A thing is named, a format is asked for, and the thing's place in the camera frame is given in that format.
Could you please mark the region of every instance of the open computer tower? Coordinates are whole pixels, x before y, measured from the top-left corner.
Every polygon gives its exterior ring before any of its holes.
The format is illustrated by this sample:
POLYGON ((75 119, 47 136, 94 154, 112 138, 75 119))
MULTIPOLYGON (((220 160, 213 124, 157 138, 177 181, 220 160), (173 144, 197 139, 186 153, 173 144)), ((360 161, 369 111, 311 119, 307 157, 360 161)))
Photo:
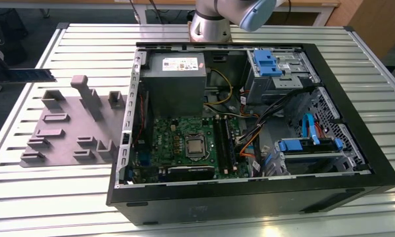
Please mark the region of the open computer tower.
POLYGON ((395 171, 313 44, 138 43, 106 204, 134 225, 328 211, 395 171))

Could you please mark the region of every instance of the slotted metal table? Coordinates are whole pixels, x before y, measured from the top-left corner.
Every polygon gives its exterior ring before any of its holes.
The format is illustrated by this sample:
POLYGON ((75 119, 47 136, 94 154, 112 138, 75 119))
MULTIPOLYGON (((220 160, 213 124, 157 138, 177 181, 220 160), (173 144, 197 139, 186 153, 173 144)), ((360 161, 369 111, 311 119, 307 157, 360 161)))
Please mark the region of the slotted metal table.
MULTIPOLYGON (((39 118, 41 96, 87 75, 100 95, 126 93, 137 41, 188 41, 186 25, 70 24, 57 29, 37 68, 55 83, 26 84, 0 132, 0 236, 395 236, 395 188, 327 213, 133 226, 105 206, 110 165, 22 168, 19 156, 39 118)), ((395 169, 395 78, 353 32, 341 27, 262 27, 240 42, 315 43, 395 169)))

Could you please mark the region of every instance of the ram slot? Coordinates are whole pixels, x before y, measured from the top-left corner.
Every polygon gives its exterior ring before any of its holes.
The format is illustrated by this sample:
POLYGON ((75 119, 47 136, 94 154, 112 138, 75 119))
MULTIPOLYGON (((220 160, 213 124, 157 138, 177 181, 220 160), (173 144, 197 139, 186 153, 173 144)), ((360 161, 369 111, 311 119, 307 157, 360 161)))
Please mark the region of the ram slot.
POLYGON ((236 167, 236 154, 234 154, 234 144, 232 141, 232 136, 229 133, 229 126, 228 126, 228 120, 222 119, 222 130, 225 131, 226 134, 226 141, 225 141, 225 145, 226 145, 226 156, 228 156, 228 170, 230 172, 237 170, 236 167))
POLYGON ((214 135, 214 147, 217 168, 220 174, 228 174, 228 148, 225 146, 225 130, 221 127, 222 121, 220 117, 213 118, 213 135, 214 135))

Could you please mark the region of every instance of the motherboard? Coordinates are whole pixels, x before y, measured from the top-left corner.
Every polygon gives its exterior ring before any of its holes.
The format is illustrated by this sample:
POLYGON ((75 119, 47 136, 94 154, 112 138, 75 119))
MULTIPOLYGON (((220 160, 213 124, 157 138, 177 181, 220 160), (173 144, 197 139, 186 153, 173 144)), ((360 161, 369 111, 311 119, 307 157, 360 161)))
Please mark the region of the motherboard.
POLYGON ((238 135, 236 118, 156 118, 152 151, 137 154, 141 182, 248 177, 232 143, 238 135))

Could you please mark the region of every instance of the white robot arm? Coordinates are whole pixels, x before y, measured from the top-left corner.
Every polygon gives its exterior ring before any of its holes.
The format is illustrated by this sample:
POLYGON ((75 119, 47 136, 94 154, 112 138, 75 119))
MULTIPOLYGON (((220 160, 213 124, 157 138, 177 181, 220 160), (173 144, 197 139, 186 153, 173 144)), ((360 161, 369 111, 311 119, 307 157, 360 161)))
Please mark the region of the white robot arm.
POLYGON ((230 38, 229 22, 250 32, 268 20, 285 0, 196 0, 190 37, 197 42, 225 42, 230 38))

